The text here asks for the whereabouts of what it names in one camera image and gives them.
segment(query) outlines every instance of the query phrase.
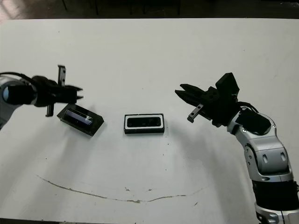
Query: stain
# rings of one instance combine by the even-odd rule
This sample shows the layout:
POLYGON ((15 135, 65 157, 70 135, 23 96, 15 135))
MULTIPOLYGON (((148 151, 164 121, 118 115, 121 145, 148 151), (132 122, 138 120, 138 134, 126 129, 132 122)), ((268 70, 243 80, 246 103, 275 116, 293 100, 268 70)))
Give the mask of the stain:
POLYGON ((134 201, 134 200, 127 200, 127 202, 134 202, 134 203, 137 203, 137 204, 140 204, 140 200, 136 200, 136 201, 134 201))
POLYGON ((174 197, 186 197, 186 196, 192 196, 192 195, 195 195, 197 194, 198 192, 202 191, 203 189, 205 188, 208 188, 208 187, 205 187, 205 188, 201 188, 195 192, 193 192, 192 194, 190 195, 174 195, 174 196, 163 196, 163 197, 158 197, 158 198, 155 198, 155 199, 152 199, 152 200, 124 200, 124 199, 118 199, 118 198, 111 198, 111 197, 105 197, 105 196, 101 196, 101 195, 96 195, 96 194, 91 194, 91 193, 88 193, 88 192, 84 192, 84 191, 80 191, 80 190, 74 190, 72 188, 66 188, 64 186, 61 186, 61 185, 58 185, 56 183, 53 183, 49 180, 46 180, 44 178, 42 178, 41 176, 39 175, 36 175, 38 178, 40 178, 41 180, 55 186, 55 187, 58 187, 58 188, 61 188, 61 189, 64 189, 64 190, 69 190, 69 191, 72 191, 72 192, 75 192, 75 193, 80 193, 80 194, 84 194, 84 195, 88 195, 88 196, 93 196, 93 197, 99 197, 99 198, 102 198, 102 199, 107 199, 107 200, 112 200, 112 201, 119 201, 119 202, 131 202, 131 203, 137 203, 137 204, 140 204, 141 202, 154 202, 154 201, 157 201, 157 200, 161 200, 161 199, 166 199, 166 198, 174 198, 174 197))

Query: table surface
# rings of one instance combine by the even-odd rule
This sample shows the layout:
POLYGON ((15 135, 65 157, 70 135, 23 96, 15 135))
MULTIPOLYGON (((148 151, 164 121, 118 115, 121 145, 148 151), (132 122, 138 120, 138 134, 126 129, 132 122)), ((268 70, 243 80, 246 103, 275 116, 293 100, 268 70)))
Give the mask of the table surface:
MULTIPOLYGON (((0 26, 0 70, 84 89, 89 138, 24 105, 0 133, 0 217, 92 223, 257 223, 241 145, 174 93, 233 72, 272 117, 299 180, 299 21, 26 20, 0 26), (164 134, 125 135, 125 114, 163 113, 164 134)), ((63 104, 56 104, 57 115, 63 104)))

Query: black display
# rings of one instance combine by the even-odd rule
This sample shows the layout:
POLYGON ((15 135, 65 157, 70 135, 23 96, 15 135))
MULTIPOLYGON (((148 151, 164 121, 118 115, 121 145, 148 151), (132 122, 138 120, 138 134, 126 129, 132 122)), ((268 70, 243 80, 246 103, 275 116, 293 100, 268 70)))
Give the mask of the black display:
POLYGON ((90 136, 93 136, 104 123, 100 115, 75 104, 68 104, 57 116, 64 123, 90 136))

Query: dark floor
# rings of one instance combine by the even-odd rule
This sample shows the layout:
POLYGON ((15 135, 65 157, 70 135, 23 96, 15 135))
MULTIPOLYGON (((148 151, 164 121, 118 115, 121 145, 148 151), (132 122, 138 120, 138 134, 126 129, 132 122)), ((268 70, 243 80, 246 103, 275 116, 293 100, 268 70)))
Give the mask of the dark floor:
MULTIPOLYGON (((265 0, 0 0, 0 24, 10 19, 299 18, 298 1, 265 0)), ((53 224, 1 219, 0 224, 53 224)))

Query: display screen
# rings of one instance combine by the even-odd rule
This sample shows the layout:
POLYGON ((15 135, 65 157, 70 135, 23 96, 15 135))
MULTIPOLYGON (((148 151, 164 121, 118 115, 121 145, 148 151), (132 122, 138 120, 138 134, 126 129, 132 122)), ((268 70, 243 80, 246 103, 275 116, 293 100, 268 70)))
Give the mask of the display screen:
POLYGON ((128 127, 156 127, 161 125, 159 117, 128 118, 128 127))
POLYGON ((65 112, 65 115, 75 119, 76 121, 84 123, 85 125, 91 125, 93 123, 93 119, 91 117, 73 109, 68 109, 65 112))

